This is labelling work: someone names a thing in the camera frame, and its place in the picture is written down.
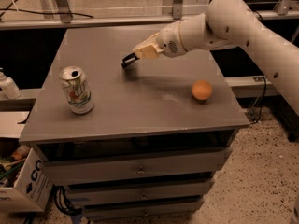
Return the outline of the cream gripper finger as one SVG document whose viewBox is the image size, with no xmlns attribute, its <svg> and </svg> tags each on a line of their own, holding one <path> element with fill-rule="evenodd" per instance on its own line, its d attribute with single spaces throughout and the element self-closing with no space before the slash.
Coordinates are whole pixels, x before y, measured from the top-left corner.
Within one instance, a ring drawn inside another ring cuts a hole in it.
<svg viewBox="0 0 299 224">
<path fill-rule="evenodd" d="M 157 42 L 158 33 L 150 36 L 133 48 L 133 54 L 138 59 L 157 59 L 164 50 Z"/>
</svg>

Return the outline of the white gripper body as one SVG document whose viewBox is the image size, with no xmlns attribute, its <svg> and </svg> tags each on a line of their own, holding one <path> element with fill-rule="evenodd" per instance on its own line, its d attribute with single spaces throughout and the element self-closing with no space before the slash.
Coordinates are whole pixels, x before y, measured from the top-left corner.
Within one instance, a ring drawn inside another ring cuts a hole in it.
<svg viewBox="0 0 299 224">
<path fill-rule="evenodd" d="M 174 58 L 187 53 L 180 40 L 178 23 L 166 25 L 159 32 L 156 41 L 166 57 Z"/>
</svg>

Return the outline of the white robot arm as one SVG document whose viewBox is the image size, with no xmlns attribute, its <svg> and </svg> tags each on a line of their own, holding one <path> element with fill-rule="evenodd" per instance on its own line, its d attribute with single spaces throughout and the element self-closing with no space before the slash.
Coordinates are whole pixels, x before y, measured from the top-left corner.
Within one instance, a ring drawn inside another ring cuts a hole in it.
<svg viewBox="0 0 299 224">
<path fill-rule="evenodd" d="M 212 0 L 207 12 L 177 21 L 152 37 L 153 54 L 234 44 L 242 48 L 293 109 L 299 109 L 299 49 L 266 28 L 243 0 Z M 277 121 L 241 131 L 202 208 L 166 224 L 298 224 L 298 146 Z"/>
</svg>

